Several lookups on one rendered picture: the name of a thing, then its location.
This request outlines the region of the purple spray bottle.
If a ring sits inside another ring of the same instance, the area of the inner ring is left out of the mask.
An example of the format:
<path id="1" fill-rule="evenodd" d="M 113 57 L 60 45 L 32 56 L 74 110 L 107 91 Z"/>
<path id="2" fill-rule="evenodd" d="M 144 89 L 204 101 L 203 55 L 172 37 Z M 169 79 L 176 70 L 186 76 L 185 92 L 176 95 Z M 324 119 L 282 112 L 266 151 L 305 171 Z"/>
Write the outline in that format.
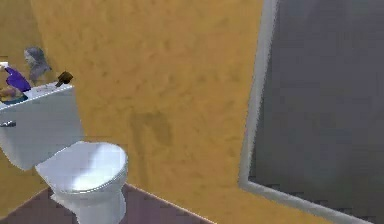
<path id="1" fill-rule="evenodd" d="M 12 87 L 15 87 L 21 92 L 31 90 L 31 86 L 26 78 L 16 69 L 9 66 L 8 62 L 0 62 L 0 68 L 3 68 L 7 73 L 6 83 Z"/>

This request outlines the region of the white toilet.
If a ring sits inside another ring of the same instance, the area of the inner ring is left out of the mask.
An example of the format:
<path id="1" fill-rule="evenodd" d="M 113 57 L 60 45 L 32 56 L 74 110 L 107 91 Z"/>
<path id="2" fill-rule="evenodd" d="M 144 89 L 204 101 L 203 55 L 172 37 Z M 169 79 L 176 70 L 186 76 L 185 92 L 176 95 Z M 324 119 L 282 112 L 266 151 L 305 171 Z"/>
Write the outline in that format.
<path id="1" fill-rule="evenodd" d="M 7 159 L 21 170 L 35 169 L 51 199 L 78 224 L 119 224 L 126 213 L 126 152 L 84 140 L 72 85 L 50 83 L 26 95 L 22 102 L 0 103 L 0 148 Z"/>

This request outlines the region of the small dark brown brush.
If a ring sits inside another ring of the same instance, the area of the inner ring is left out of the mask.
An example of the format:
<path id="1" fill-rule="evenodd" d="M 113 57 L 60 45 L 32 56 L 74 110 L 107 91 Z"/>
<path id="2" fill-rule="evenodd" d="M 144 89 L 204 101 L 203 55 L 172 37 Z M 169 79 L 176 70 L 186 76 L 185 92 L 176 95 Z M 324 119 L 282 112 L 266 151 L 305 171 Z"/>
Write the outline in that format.
<path id="1" fill-rule="evenodd" d="M 55 84 L 56 87 L 60 87 L 63 84 L 68 84 L 73 79 L 73 75 L 68 71 L 62 72 L 58 77 L 58 82 Z"/>

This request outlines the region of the teal dish with brown item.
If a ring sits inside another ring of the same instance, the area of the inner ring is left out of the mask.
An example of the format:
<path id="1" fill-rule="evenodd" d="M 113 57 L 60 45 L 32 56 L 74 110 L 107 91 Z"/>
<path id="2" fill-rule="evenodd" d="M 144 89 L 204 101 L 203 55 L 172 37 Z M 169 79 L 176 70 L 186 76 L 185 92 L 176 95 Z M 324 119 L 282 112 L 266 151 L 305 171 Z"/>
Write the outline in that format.
<path id="1" fill-rule="evenodd" d="M 17 88 L 6 87 L 0 89 L 0 102 L 6 105 L 20 103 L 27 99 L 28 97 Z"/>

